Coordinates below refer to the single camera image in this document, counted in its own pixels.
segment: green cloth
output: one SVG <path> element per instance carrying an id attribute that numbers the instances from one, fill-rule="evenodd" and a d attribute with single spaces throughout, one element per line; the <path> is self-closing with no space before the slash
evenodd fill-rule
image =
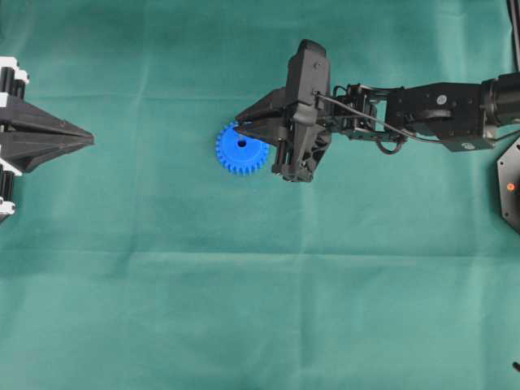
<path id="1" fill-rule="evenodd" d="M 512 72 L 505 2 L 8 0 L 0 33 L 28 102 L 97 143 L 16 183 L 1 389 L 518 388 L 507 142 L 388 157 L 334 136 L 312 184 L 215 157 L 302 38 L 334 85 Z"/>

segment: black plastic part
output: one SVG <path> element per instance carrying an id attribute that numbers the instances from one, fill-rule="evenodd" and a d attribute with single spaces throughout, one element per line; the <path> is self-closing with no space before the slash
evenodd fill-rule
<path id="1" fill-rule="evenodd" d="M 7 93 L 0 106 L 0 158 L 22 172 L 42 163 L 93 145 L 93 135 L 72 123 L 24 101 L 25 82 L 15 80 L 9 67 L 0 70 L 0 93 Z M 0 165 L 0 197 L 13 201 L 15 174 Z M 0 223 L 8 214 L 0 214 Z"/>
<path id="2" fill-rule="evenodd" d="M 0 157 L 23 172 L 93 145 L 93 135 L 89 132 L 19 97 L 9 96 L 7 107 L 0 108 L 0 123 L 8 125 L 8 131 L 0 132 Z"/>
<path id="3" fill-rule="evenodd" d="M 486 122 L 480 84 L 437 83 L 388 95 L 385 121 L 437 137 L 453 152 L 492 149 L 496 126 Z"/>
<path id="4" fill-rule="evenodd" d="M 520 4 L 518 0 L 507 0 L 507 8 L 513 26 L 513 52 L 518 71 L 520 70 Z"/>
<path id="5" fill-rule="evenodd" d="M 303 40 L 288 64 L 285 87 L 275 89 L 236 116 L 236 130 L 277 148 L 272 171 L 287 181 L 311 181 L 332 140 L 319 117 L 328 115 L 318 93 L 330 94 L 325 49 Z"/>

